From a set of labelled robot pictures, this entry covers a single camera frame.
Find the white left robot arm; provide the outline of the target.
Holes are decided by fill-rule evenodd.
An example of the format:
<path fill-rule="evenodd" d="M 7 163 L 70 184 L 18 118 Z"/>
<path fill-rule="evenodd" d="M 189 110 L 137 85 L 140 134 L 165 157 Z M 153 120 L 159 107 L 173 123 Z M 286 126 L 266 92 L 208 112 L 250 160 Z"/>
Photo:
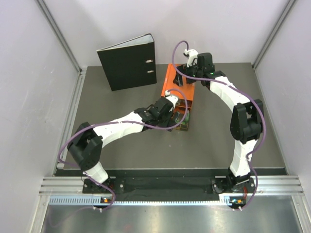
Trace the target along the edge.
<path fill-rule="evenodd" d="M 90 125 L 85 122 L 79 126 L 67 144 L 68 152 L 80 170 L 94 180 L 94 188 L 99 192 L 106 192 L 110 188 L 110 180 L 100 162 L 102 148 L 125 136 L 148 129 L 171 130 L 174 126 L 172 117 L 177 102 L 177 96 L 166 92 L 166 96 L 154 104 L 138 108 L 103 125 Z"/>

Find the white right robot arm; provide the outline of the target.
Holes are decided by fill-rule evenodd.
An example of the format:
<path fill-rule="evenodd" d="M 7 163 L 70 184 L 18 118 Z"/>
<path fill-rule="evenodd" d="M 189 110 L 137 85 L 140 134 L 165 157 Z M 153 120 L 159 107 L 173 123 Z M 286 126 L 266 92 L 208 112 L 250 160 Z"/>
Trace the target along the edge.
<path fill-rule="evenodd" d="M 263 103 L 250 100 L 236 91 L 236 88 L 222 71 L 216 71 L 211 53 L 198 53 L 194 49 L 185 49 L 185 64 L 177 66 L 174 83 L 183 85 L 182 78 L 188 84 L 201 81 L 202 86 L 217 95 L 230 109 L 232 116 L 230 132 L 235 140 L 234 154 L 228 174 L 224 179 L 213 179 L 215 193 L 227 190 L 240 191 L 250 180 L 250 162 L 252 151 L 263 132 Z"/>

